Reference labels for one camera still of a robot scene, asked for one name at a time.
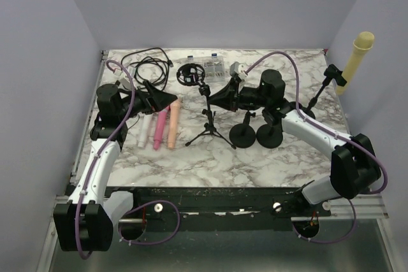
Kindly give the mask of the pink microphone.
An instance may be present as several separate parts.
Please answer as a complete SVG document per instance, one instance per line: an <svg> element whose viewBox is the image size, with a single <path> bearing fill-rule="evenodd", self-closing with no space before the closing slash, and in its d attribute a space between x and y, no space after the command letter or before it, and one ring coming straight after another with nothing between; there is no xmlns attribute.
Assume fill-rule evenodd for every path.
<svg viewBox="0 0 408 272"><path fill-rule="evenodd" d="M170 107L167 106L165 109L159 112L159 115L157 117L156 128L155 128L155 133L154 133L154 144L153 144L154 150L159 150L159 147L161 145L161 142L163 139L164 127L166 123L166 117L167 117L169 110L170 110Z"/></svg>

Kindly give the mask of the white microphone grey head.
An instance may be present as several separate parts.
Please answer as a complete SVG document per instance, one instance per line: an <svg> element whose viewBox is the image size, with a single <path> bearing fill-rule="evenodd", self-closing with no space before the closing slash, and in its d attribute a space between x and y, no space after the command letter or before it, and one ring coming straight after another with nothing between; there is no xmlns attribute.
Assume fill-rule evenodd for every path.
<svg viewBox="0 0 408 272"><path fill-rule="evenodd" d="M138 147L144 148L149 136L150 124L152 122L152 114L146 114L143 116L142 126L138 138Z"/></svg>

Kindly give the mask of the tall shock mount stand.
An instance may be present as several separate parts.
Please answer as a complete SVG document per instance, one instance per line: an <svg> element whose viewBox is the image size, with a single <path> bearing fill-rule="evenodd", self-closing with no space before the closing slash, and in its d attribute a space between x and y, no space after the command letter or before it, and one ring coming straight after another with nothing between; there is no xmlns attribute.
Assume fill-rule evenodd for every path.
<svg viewBox="0 0 408 272"><path fill-rule="evenodd" d="M202 110L202 114L207 117L208 122L204 124L204 131L199 133L191 141L186 143L188 147L199 137L202 136L214 136L224 140L232 149L236 150L236 146L228 141L223 135L221 135L217 128L214 125L215 111L211 110L209 103L209 97L211 94L209 84L205 83L205 70L202 65L197 63L188 63L182 65L178 68L176 72L177 81L179 84L186 87L198 87L199 93L201 96L204 96L206 99L207 107Z"/></svg>

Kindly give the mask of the shock mount desk stand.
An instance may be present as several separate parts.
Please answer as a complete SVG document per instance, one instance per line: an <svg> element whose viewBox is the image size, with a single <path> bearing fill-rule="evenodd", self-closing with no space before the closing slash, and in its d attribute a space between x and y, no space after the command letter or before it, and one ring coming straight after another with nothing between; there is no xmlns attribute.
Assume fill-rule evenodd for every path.
<svg viewBox="0 0 408 272"><path fill-rule="evenodd" d="M249 148L256 140L256 133L250 126L251 118L255 117L256 113L247 111L242 123L234 125L229 132L229 140L237 148Z"/></svg>

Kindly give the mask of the clip desk stand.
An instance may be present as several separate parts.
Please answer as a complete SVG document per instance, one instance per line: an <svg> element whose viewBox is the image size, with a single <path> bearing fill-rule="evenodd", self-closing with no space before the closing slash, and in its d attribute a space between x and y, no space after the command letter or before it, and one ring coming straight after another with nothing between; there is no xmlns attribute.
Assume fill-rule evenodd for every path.
<svg viewBox="0 0 408 272"><path fill-rule="evenodd" d="M283 141L282 114L279 111L264 109L262 116L266 124L259 127L256 132L258 143L269 149L279 147Z"/></svg>

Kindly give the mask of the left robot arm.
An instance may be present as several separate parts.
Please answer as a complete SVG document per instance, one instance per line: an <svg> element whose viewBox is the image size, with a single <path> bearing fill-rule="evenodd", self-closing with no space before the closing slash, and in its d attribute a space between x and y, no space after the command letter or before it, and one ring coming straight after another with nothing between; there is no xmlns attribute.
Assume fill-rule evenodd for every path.
<svg viewBox="0 0 408 272"><path fill-rule="evenodd" d="M115 161L128 135L129 118L139 113L159 112L177 96L158 90L149 82L144 89L125 92L114 83L96 91L98 119L91 130L91 152L84 172L66 203L54 208L54 223L63 251L77 251L83 259L93 252L106 252L113 239L113 228L122 216L136 217L141 202L132 193L105 191Z"/></svg>

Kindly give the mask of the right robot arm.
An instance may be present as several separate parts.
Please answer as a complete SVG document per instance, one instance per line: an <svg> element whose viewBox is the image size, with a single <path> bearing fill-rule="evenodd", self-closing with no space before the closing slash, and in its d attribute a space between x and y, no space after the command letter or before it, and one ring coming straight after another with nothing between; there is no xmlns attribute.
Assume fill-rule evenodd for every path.
<svg viewBox="0 0 408 272"><path fill-rule="evenodd" d="M223 89L210 96L209 103L228 111L261 109L266 123L258 129L256 138L266 148L278 147L283 135L290 134L329 158L330 174L296 192L293 208L297 214L309 215L317 204L336 197L352 199L383 177L367 136L351 136L321 124L310 110L284 97L285 87L281 74L274 69L262 72L257 87L246 87L241 76L234 75Z"/></svg>

